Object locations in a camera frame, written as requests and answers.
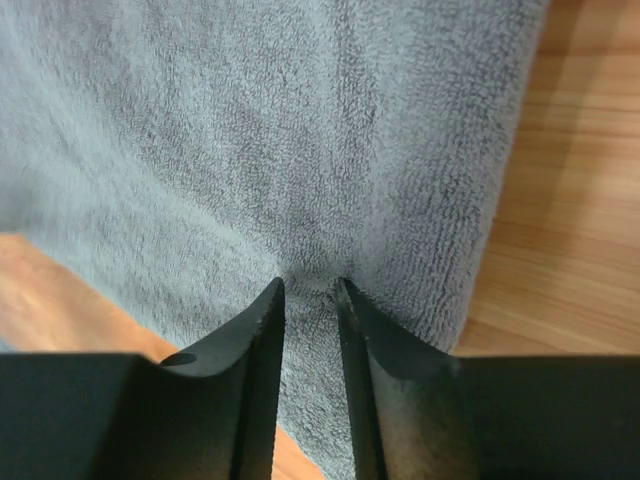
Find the grey towel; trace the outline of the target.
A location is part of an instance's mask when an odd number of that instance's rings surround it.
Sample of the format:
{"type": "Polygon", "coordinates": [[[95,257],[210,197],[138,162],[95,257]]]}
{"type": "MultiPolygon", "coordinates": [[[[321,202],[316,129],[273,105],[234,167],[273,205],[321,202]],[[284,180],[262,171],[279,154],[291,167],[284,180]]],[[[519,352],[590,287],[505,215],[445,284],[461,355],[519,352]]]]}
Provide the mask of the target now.
{"type": "Polygon", "coordinates": [[[355,475],[333,286],[452,348],[544,1],[5,1],[1,227],[177,346],[274,277],[278,421],[355,475]]]}

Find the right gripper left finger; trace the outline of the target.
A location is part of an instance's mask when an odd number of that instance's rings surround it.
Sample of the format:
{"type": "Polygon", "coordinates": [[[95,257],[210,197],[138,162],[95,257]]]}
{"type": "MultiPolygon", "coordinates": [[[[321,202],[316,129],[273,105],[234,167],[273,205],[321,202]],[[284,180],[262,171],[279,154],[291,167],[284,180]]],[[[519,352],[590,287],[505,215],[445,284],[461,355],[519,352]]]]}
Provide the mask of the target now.
{"type": "Polygon", "coordinates": [[[285,295],[272,280],[239,315],[155,363],[138,354],[1,358],[5,479],[266,479],[285,295]]]}

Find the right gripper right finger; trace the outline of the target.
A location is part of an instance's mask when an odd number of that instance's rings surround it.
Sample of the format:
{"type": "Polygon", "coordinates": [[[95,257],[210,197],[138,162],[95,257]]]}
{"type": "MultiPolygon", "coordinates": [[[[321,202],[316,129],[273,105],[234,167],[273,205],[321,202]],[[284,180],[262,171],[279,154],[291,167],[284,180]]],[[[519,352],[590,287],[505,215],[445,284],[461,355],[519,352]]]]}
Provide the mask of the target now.
{"type": "Polygon", "coordinates": [[[455,357],[339,280],[360,479],[635,479],[635,356],[455,357]]]}

